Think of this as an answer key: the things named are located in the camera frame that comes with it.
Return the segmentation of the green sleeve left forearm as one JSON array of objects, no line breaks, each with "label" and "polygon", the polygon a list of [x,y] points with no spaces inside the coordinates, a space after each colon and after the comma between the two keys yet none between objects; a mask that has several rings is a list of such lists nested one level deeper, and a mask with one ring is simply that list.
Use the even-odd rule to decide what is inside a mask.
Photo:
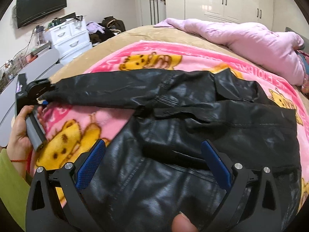
[{"label": "green sleeve left forearm", "polygon": [[1,151],[1,201],[22,231],[26,230],[26,205],[30,186],[10,161],[6,149]]}]

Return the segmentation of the left hand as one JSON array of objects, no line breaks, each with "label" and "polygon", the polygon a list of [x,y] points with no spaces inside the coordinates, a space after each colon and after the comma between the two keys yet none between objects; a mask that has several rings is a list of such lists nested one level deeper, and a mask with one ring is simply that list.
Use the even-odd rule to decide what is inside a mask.
[{"label": "left hand", "polygon": [[11,163],[23,179],[26,177],[28,156],[32,151],[32,144],[27,136],[26,117],[34,108],[33,105],[30,105],[21,109],[15,118],[6,148]]}]

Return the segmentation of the right hand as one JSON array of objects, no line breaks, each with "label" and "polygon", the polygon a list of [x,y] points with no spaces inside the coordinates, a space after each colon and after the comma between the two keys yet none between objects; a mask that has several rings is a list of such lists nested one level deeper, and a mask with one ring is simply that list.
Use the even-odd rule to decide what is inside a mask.
[{"label": "right hand", "polygon": [[175,216],[172,221],[171,230],[172,232],[198,232],[198,229],[183,212],[179,212]]}]

